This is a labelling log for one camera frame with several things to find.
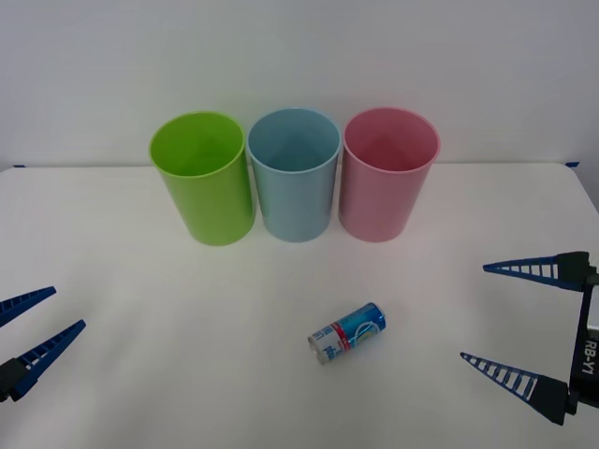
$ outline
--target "white table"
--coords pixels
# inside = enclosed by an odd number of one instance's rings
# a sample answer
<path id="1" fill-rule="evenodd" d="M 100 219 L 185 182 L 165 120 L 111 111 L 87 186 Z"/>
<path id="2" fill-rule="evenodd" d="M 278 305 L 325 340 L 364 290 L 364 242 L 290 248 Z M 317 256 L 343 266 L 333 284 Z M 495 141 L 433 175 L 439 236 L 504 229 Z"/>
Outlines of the white table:
<path id="1" fill-rule="evenodd" d="M 484 273 L 599 247 L 599 216 L 553 164 L 437 165 L 405 231 L 364 243 L 336 218 L 308 243 L 192 240 L 149 167 L 0 174 L 0 298 L 58 294 L 0 330 L 0 361 L 88 326 L 20 402 L 6 449 L 591 448 L 460 351 L 568 380 L 580 294 Z M 325 367 L 307 336 L 367 301 L 376 340 Z"/>

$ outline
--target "blue can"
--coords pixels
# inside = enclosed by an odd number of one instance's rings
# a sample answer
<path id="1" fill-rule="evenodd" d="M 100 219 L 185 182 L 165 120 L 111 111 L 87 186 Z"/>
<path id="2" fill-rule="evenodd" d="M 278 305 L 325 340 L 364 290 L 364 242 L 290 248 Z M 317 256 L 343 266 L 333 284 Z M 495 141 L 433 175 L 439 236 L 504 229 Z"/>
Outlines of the blue can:
<path id="1" fill-rule="evenodd" d="M 324 365 L 352 350 L 387 327 L 385 314 L 374 303 L 350 313 L 308 337 L 318 361 Z"/>

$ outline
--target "soda can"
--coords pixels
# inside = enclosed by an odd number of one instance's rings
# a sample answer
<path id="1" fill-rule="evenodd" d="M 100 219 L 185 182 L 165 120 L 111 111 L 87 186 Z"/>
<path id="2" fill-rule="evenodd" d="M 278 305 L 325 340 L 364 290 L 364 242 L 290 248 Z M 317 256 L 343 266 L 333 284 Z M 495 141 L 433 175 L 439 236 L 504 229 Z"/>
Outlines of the soda can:
<path id="1" fill-rule="evenodd" d="M 350 351 L 366 339 L 382 332 L 385 314 L 371 302 L 308 337 L 321 365 Z"/>

